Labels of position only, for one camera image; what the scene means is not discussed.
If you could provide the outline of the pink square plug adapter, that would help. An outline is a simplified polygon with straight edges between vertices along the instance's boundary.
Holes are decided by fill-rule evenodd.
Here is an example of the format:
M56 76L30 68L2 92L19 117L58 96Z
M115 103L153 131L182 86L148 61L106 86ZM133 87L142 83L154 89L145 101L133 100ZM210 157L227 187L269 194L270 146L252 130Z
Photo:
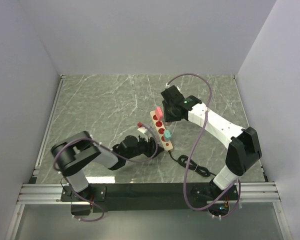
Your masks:
M161 120L162 120L162 118L163 118L163 112L162 112L162 109L161 109L159 106L155 108L154 114L155 114L156 119L157 119L158 121L161 121Z

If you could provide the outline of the beige power strip red sockets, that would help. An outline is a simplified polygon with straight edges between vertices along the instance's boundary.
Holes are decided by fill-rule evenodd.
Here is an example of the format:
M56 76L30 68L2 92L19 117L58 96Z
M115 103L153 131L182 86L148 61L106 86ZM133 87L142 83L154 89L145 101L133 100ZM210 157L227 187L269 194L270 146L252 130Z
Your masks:
M162 120L158 120L155 111L150 112L150 116L154 125L155 132L159 138L159 142L161 143L162 147L165 151L171 151L173 149L172 142L170 140L165 139L165 125Z

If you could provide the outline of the teal plug adapter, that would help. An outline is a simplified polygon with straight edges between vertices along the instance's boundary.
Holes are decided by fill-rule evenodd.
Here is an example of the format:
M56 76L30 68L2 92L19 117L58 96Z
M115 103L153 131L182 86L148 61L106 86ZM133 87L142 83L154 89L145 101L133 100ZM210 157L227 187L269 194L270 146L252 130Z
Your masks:
M168 129L165 129L164 132L163 132L163 139L166 141L166 142L169 142L172 138L172 135L170 133L170 131Z

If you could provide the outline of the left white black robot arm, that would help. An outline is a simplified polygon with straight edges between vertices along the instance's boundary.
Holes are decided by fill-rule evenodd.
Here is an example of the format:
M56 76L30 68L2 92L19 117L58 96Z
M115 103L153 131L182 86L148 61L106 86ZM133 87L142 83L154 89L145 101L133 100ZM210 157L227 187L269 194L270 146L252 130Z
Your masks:
M54 157L54 169L61 172L71 186L72 195L78 201L92 200L95 197L93 187L83 172L83 168L90 162L115 171L135 157L144 155L147 159L152 159L163 151L164 148L153 137L133 135L126 136L108 151L93 143L88 131L75 134L50 149Z

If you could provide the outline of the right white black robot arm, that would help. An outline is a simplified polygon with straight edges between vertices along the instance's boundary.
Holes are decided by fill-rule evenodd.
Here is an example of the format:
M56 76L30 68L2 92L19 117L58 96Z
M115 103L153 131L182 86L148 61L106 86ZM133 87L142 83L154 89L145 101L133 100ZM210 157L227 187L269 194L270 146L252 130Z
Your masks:
M191 122L213 135L226 148L224 167L202 191L206 200L222 199L235 181L261 158L257 131L231 123L193 95L184 97L175 85L167 87L161 95L166 122Z

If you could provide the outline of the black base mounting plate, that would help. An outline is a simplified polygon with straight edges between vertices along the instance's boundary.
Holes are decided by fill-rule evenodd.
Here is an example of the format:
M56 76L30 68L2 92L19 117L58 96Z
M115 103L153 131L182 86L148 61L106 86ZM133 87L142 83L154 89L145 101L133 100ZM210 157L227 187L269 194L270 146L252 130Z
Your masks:
M186 184L187 198L195 208L222 193L208 182ZM91 183L81 194L108 211L183 210L188 206L182 183Z

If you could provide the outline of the aluminium extrusion rail front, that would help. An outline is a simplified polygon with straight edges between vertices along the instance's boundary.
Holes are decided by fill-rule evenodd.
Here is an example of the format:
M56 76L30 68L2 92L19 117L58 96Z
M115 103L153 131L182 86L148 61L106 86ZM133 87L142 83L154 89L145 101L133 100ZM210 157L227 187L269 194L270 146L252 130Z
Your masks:
M167 197L173 191L184 201L182 183L110 183L108 181L96 183L96 193L93 194L96 203L102 203L111 195L111 191L148 190L149 196L163 194ZM247 203L280 202L280 196L274 182L242 182L235 183L232 193L240 196L240 200ZM19 204L55 204L81 201L71 193L68 184L23 184L17 203Z

